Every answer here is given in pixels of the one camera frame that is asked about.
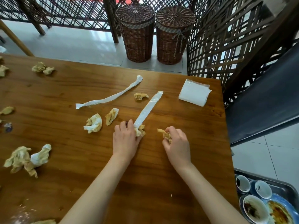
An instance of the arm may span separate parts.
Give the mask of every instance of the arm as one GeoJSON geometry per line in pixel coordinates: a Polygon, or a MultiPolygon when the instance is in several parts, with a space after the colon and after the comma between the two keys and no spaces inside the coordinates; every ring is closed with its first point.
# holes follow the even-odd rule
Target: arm
{"type": "Polygon", "coordinates": [[[133,121],[115,126],[113,155],[92,184],[77,200],[60,224],[98,224],[109,200],[131,159],[134,157],[141,137],[135,137],[133,121]]]}
{"type": "Polygon", "coordinates": [[[166,139],[163,146],[177,173],[189,186],[212,224],[248,224],[246,219],[201,175],[191,163],[189,142],[186,135],[168,127],[171,145],[166,139]]]}

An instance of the stack of napkins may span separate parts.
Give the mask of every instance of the stack of napkins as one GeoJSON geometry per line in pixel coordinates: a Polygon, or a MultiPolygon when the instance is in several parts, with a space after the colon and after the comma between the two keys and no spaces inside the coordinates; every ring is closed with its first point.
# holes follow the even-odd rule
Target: stack of napkins
{"type": "Polygon", "coordinates": [[[204,106],[211,90],[210,85],[204,85],[199,82],[186,79],[178,98],[199,106],[204,106]]]}

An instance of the person's left hand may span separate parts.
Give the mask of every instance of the person's left hand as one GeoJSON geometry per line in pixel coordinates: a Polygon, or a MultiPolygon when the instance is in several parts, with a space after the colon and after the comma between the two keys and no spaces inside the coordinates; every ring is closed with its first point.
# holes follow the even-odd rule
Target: person's left hand
{"type": "Polygon", "coordinates": [[[134,157],[142,136],[136,137],[133,120],[116,125],[113,133],[113,155],[131,161],[134,157]]]}

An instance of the person's right hand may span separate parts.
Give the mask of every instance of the person's right hand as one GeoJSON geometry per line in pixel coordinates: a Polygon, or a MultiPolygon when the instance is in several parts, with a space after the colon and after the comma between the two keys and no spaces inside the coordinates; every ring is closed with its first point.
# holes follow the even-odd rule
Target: person's right hand
{"type": "Polygon", "coordinates": [[[190,165],[190,146],[185,133],[174,127],[167,127],[165,131],[170,133],[172,143],[170,145],[167,139],[164,139],[162,144],[174,169],[178,170],[190,165]]]}

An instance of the hand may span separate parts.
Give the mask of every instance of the hand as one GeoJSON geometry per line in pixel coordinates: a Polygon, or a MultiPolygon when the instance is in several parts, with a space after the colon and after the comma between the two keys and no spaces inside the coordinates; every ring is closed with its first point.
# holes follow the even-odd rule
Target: hand
{"type": "Polygon", "coordinates": [[[130,162],[136,153],[141,138],[142,136],[136,137],[133,120],[128,122],[128,127],[126,127],[125,121],[116,125],[113,133],[113,155],[125,158],[130,162]]]}
{"type": "Polygon", "coordinates": [[[164,139],[162,144],[174,169],[178,170],[190,165],[190,146],[185,133],[174,127],[167,127],[165,131],[170,133],[172,143],[170,145],[167,139],[164,139]]]}

